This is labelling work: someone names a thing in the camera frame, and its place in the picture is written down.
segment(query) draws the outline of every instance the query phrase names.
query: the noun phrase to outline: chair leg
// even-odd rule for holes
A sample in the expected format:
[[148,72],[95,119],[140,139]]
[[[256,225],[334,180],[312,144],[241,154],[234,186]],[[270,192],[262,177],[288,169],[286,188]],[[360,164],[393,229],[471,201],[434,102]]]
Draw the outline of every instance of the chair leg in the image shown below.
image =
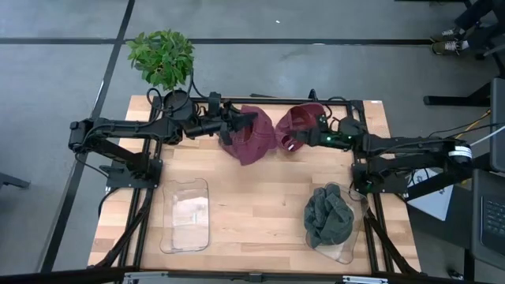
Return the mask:
[[465,263],[463,277],[466,281],[474,281],[475,279],[475,260],[473,259],[470,250],[465,249]]
[[26,189],[30,185],[30,183],[16,177],[11,177],[8,174],[0,173],[0,186],[2,185],[14,185],[19,188]]
[[427,106],[489,107],[491,105],[490,95],[491,83],[487,83],[466,97],[427,95],[423,101]]

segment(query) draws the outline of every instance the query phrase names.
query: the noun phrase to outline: maroon hat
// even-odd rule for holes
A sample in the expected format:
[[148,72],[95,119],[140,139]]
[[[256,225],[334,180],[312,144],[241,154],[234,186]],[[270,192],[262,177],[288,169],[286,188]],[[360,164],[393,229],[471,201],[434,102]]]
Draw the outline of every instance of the maroon hat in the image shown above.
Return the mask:
[[324,108],[320,103],[304,103],[291,107],[275,127],[275,139],[279,148],[296,151],[303,146],[304,143],[294,139],[290,133],[316,127],[316,117],[321,114],[324,114]]
[[271,119],[257,106],[242,106],[241,114],[257,113],[252,125],[238,132],[230,133],[231,145],[225,145],[219,139],[219,145],[230,155],[240,160],[242,166],[263,158],[269,149],[275,148],[275,133]]

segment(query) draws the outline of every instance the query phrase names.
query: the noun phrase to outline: green plant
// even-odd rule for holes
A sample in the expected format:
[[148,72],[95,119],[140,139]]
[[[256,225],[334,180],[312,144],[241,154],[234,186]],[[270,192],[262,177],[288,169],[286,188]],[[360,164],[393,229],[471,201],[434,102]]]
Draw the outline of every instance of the green plant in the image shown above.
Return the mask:
[[193,71],[193,45],[180,33],[140,33],[129,41],[132,52],[128,59],[132,68],[142,71],[142,79],[163,90],[173,91],[177,84],[185,84],[185,78]]

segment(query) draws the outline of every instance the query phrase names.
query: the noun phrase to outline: sneaker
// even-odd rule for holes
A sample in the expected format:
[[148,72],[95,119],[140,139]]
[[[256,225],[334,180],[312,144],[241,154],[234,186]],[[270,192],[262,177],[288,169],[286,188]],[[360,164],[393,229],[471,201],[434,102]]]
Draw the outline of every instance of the sneaker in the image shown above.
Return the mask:
[[432,52],[436,55],[449,55],[456,54],[462,50],[462,42],[450,41],[445,43],[434,43],[432,44]]
[[440,42],[456,40],[456,39],[458,39],[459,36],[460,36],[459,28],[452,28],[452,29],[443,31],[440,34],[432,35],[429,38],[434,43],[440,43]]

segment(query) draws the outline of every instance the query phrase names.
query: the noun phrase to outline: gray towel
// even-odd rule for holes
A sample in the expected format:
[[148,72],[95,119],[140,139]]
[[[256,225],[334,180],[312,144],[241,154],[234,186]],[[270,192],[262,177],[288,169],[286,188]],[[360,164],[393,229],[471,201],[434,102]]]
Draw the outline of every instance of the gray towel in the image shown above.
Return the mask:
[[304,210],[304,225],[310,247],[342,244],[353,231],[354,214],[340,196],[340,188],[329,184],[314,189]]

